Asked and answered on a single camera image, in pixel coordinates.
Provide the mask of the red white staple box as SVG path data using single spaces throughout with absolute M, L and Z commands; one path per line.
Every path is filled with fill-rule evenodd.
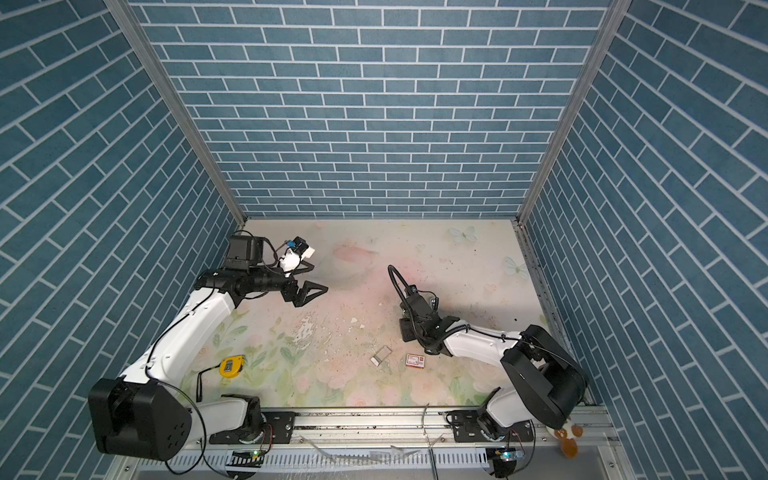
M 408 353 L 405 357 L 405 365 L 410 368 L 424 369 L 426 359 L 424 355 Z

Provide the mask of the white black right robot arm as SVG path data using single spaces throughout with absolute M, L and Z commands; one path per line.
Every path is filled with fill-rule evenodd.
M 475 326 L 457 317 L 442 317 L 414 285 L 398 290 L 404 317 L 403 340 L 416 341 L 428 355 L 478 360 L 503 369 L 511 385 L 498 387 L 477 412 L 480 430 L 491 440 L 507 435 L 515 424 L 537 420 L 560 430 L 582 401 L 587 376 L 576 361 L 542 327 L 503 332 Z

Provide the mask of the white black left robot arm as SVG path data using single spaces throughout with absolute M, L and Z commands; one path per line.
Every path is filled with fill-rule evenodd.
M 115 378 L 102 378 L 88 395 L 97 449 L 105 454 L 167 461 L 188 443 L 206 445 L 224 434 L 237 443 L 263 441 L 266 419 L 256 396 L 228 394 L 205 403 L 181 388 L 197 354 L 244 300 L 271 292 L 302 307 L 327 287 L 297 275 L 313 270 L 313 248 L 296 237 L 264 251 L 271 242 L 236 231 L 222 265 L 202 272 L 187 302 L 146 352 Z

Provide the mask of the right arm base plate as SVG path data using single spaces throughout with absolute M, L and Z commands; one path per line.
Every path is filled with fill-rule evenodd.
M 535 434 L 530 421 L 503 427 L 481 410 L 451 410 L 444 418 L 457 443 L 532 442 Z

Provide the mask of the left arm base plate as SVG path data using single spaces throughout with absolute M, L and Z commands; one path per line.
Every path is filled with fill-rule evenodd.
M 222 431 L 209 437 L 214 445 L 283 445 L 289 444 L 297 417 L 292 411 L 267 411 L 261 413 L 261 419 L 255 428 L 241 427 Z

